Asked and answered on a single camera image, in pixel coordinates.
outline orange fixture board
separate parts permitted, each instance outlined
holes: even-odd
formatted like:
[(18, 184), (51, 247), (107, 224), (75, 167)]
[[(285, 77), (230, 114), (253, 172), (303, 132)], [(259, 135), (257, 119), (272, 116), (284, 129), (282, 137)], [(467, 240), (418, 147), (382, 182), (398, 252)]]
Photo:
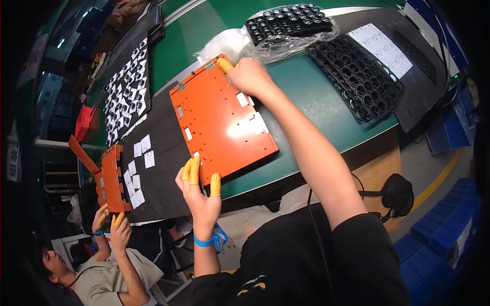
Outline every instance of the orange fixture board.
[(172, 105), (191, 156), (199, 155), (199, 177), (224, 177), (278, 148), (252, 99), (230, 84), (216, 61), (200, 67), (170, 91)]

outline yellow floor line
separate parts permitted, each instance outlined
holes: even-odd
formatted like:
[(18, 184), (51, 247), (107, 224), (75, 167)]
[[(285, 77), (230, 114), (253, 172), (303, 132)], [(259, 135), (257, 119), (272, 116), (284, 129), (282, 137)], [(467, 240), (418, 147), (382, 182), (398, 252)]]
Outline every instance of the yellow floor line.
[(458, 163), (459, 159), (463, 155), (463, 148), (459, 148), (454, 154), (451, 161), (447, 164), (447, 166), (442, 170), (442, 172), (437, 176), (437, 178), (429, 185), (427, 188), (422, 191), (414, 200), (414, 207), (412, 211), (417, 209), (427, 198), (441, 185), (441, 183), (446, 179), (446, 177), (451, 173), (454, 169), (454, 166)]

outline beige shirt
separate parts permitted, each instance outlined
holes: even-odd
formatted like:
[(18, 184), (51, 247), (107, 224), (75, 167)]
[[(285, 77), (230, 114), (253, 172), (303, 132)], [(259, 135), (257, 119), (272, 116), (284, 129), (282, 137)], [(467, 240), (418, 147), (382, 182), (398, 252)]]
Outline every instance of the beige shirt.
[[(126, 253), (148, 291), (163, 276), (163, 272), (137, 250), (126, 249)], [(118, 292), (128, 291), (117, 262), (97, 261), (91, 257), (79, 266), (76, 275), (91, 266), (102, 266), (102, 268), (89, 269), (80, 276), (76, 281), (76, 295), (88, 306), (122, 306)]]

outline black anti-static mat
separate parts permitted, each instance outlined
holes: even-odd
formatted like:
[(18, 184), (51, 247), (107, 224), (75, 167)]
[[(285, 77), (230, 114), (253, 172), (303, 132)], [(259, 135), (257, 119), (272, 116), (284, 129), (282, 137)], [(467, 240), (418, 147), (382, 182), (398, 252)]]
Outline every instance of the black anti-static mat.
[(341, 34), (347, 34), (371, 23), (388, 36), (395, 45), (397, 45), (395, 39), (395, 32), (397, 31), (398, 34), (403, 35), (413, 44), (412, 47), (418, 48), (419, 53), (424, 54), (428, 61), (435, 66), (436, 85), (433, 83), (433, 77), (431, 80), (411, 56), (406, 54), (414, 66), (400, 79), (406, 88), (394, 112), (403, 130), (405, 132), (411, 130), (444, 93), (446, 79), (441, 58), (422, 37), (420, 31), (396, 9), (376, 8), (353, 12), (336, 16), (335, 21), (339, 25)]
[[(153, 99), (147, 119), (119, 142), (123, 148), (122, 173), (128, 170), (128, 164), (134, 160), (145, 197), (143, 204), (127, 214), (131, 222), (169, 219), (191, 213), (175, 184), (175, 176), (191, 157), (170, 100), (169, 92), (175, 85), (177, 82)], [(134, 158), (134, 144), (148, 134), (151, 142), (149, 151), (154, 151), (155, 166), (145, 169), (144, 154)], [(126, 201), (129, 201), (123, 178), (122, 181)]]

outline black cable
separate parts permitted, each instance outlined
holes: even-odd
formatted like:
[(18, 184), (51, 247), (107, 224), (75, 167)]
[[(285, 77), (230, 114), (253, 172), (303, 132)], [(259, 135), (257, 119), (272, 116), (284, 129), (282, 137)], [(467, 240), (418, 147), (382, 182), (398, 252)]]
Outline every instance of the black cable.
[[(439, 48), (441, 49), (441, 57), (442, 57), (442, 62), (444, 63), (444, 72), (445, 72), (445, 76), (447, 79), (446, 87), (444, 88), (444, 94), (439, 98), (439, 100), (436, 103), (439, 105), (442, 102), (442, 100), (444, 100), (444, 97), (446, 96), (447, 87), (449, 86), (449, 80), (451, 78), (451, 75), (449, 74), (449, 68), (447, 67), (446, 52), (444, 52), (444, 47), (443, 47), (442, 39), (441, 39), (441, 32), (444, 33), (444, 29), (442, 28), (442, 24), (440, 24), (434, 9), (429, 4), (429, 1), (427, 1), (427, 2), (424, 1), (424, 2), (429, 7), (429, 10), (431, 11), (432, 16), (434, 17), (434, 22), (436, 23), (437, 39), (439, 40)], [(447, 48), (447, 54), (450, 54), (449, 53), (449, 44), (447, 43), (447, 38), (446, 38), (446, 48)]]
[(85, 270), (83, 270), (77, 277), (76, 279), (73, 281), (73, 283), (69, 284), (68, 286), (60, 286), (60, 288), (68, 288), (68, 287), (71, 287), (73, 286), (73, 284), (80, 278), (80, 276), (82, 276), (83, 272), (87, 271), (88, 269), (92, 269), (92, 268), (105, 268), (103, 266), (92, 266), (92, 267), (88, 267), (86, 268)]
[(353, 177), (355, 177), (355, 178), (356, 178), (356, 180), (357, 180), (357, 181), (358, 181), (358, 182), (361, 184), (361, 188), (362, 188), (362, 189), (363, 189), (363, 191), (364, 191), (364, 185), (363, 185), (363, 182), (361, 182), (361, 180), (360, 180), (360, 179), (359, 179), (359, 178), (358, 178), (358, 177), (357, 177), (357, 176), (356, 176), (354, 173), (352, 173), (352, 172), (351, 172), (350, 174), (352, 174), (352, 176), (353, 176)]
[(313, 213), (311, 212), (310, 201), (311, 201), (312, 192), (313, 191), (310, 188), (310, 194), (308, 195), (308, 202), (306, 202), (306, 206), (308, 206), (308, 210), (310, 211), (311, 222), (313, 223), (313, 228), (315, 229), (315, 234), (317, 235), (318, 244), (320, 246), (321, 257), (323, 258), (323, 264), (325, 265), (327, 285), (328, 285), (328, 289), (330, 291), (330, 302), (331, 302), (331, 305), (333, 305), (334, 304), (333, 303), (333, 301), (334, 301), (334, 298), (333, 298), (334, 290), (332, 288), (332, 283), (330, 282), (330, 272), (328, 271), (327, 258), (325, 257), (325, 250), (323, 249), (323, 242), (321, 241), (320, 232), (318, 230), (317, 223), (315, 222), (315, 218), (313, 217)]
[(424, 140), (424, 135), (425, 135), (425, 134), (422, 134), (422, 138), (420, 138), (420, 141), (418, 141), (418, 142), (417, 142), (417, 141), (415, 141), (415, 140), (414, 140), (414, 141), (412, 141), (412, 142), (413, 142), (413, 143), (416, 143), (416, 144), (422, 143), (422, 141)]

